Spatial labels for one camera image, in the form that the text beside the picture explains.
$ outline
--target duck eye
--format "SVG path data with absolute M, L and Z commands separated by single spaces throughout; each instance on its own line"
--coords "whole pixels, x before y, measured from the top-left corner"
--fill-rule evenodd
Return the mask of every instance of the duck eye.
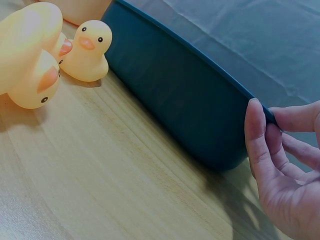
M 47 96 L 41 100 L 41 103 L 44 104 L 46 101 L 48 101 L 48 97 Z

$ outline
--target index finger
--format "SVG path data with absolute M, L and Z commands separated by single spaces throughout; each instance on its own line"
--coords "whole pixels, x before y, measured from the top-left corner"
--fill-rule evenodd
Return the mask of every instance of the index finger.
M 249 102 L 245 121 L 245 144 L 258 187 L 263 188 L 281 173 L 272 162 L 266 143 L 266 117 L 258 100 Z
M 320 101 L 301 106 L 272 107 L 279 127 L 288 132 L 316 133 L 320 143 Z

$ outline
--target human hand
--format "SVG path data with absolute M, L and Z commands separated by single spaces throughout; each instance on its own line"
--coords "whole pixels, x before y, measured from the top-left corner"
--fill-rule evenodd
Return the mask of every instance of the human hand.
M 281 129 L 315 132 L 320 143 L 320 101 L 304 106 L 272 108 Z M 260 102 L 249 102 L 245 143 L 263 210 L 284 234 L 296 240 L 320 238 L 320 150 L 299 141 L 274 124 L 266 126 Z M 304 172 L 286 152 L 313 169 Z

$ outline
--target container rim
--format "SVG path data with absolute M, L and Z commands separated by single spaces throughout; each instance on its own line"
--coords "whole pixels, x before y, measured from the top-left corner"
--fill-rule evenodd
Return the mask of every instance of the container rim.
M 125 0 L 114 0 L 113 3 L 111 4 L 119 4 L 125 7 L 128 11 L 132 12 L 139 18 L 147 21 L 149 24 L 153 25 L 153 27 L 157 27 L 160 29 L 162 32 L 170 36 L 172 39 L 177 41 L 180 45 L 184 46 L 189 52 L 194 54 L 196 57 L 200 58 L 204 63 L 206 63 L 208 66 L 213 68 L 215 71 L 217 71 L 220 75 L 222 75 L 223 78 L 225 78 L 233 87 L 235 87 L 238 91 L 240 91 L 247 99 L 248 101 L 250 99 L 255 98 L 255 96 L 245 88 L 240 82 L 238 82 L 233 76 L 231 76 L 227 71 L 225 71 L 221 66 L 219 66 L 215 61 L 210 59 L 206 54 L 204 54 L 202 51 L 197 49 L 195 46 L 193 46 L 191 43 L 186 41 L 184 38 L 179 36 L 177 33 L 175 33 L 173 30 L 169 29 L 167 26 L 164 24 L 160 23 L 157 21 L 155 18 L 152 16 L 148 15 L 147 13 L 139 10 L 132 4 L 126 2 Z M 266 108 L 263 104 L 263 111 L 265 114 L 266 119 L 272 123 L 278 126 L 277 121 L 275 119 L 274 114 Z

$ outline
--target wooden surface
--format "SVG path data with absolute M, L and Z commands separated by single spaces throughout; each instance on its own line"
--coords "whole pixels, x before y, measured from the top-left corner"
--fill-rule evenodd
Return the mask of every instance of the wooden surface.
M 28 3 L 0 1 L 1 19 Z M 62 75 L 41 109 L 0 96 L 1 240 L 287 239 L 261 211 L 248 161 L 210 173 L 112 72 L 93 84 Z

